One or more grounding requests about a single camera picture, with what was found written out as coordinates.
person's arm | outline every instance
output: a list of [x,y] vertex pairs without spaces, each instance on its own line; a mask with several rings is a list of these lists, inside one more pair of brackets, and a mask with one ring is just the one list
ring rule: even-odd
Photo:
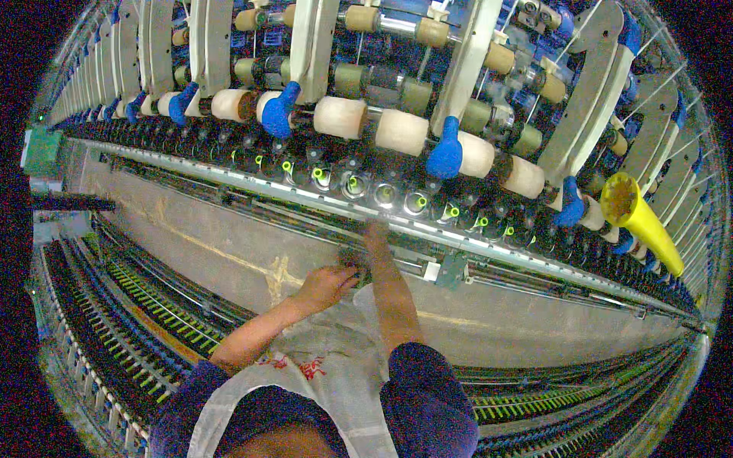
[[379,317],[379,327],[387,354],[405,342],[424,343],[417,321],[417,310],[387,244],[389,227],[370,221],[364,235],[372,271],[372,288]]
[[354,267],[322,267],[293,296],[229,334],[209,358],[230,377],[254,363],[288,326],[326,310],[358,282]]

blue shirt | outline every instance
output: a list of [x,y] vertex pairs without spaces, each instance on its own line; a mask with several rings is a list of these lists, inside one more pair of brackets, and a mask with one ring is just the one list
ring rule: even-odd
[[[433,348],[408,342],[392,351],[388,365],[389,381],[380,400],[399,456],[470,457],[479,429],[450,363]],[[186,456],[206,401],[228,379],[209,361],[196,365],[153,421],[153,457]],[[315,401],[274,385],[257,388],[239,401],[215,457],[262,432],[295,423],[313,426],[336,456],[348,457],[336,425]]]

concrete floor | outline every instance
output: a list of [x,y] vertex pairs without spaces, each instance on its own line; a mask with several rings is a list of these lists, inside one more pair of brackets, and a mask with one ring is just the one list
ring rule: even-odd
[[[117,201],[108,217],[184,276],[262,312],[292,294],[336,246],[245,218],[90,160],[82,192]],[[662,317],[595,309],[483,284],[450,292],[408,278],[428,343],[453,364],[540,367],[611,358],[682,333]]]

worker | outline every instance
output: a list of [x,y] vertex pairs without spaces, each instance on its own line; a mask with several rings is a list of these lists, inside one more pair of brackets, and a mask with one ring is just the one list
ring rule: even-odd
[[152,456],[470,457],[473,410],[425,344],[387,234],[368,223],[368,259],[311,272],[221,341],[161,408]]

yellow tube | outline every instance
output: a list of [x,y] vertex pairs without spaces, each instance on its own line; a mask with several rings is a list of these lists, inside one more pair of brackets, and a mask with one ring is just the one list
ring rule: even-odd
[[646,244],[674,276],[682,275],[685,265],[659,218],[642,199],[639,186],[630,175],[619,172],[609,178],[600,197],[605,219],[625,227]]

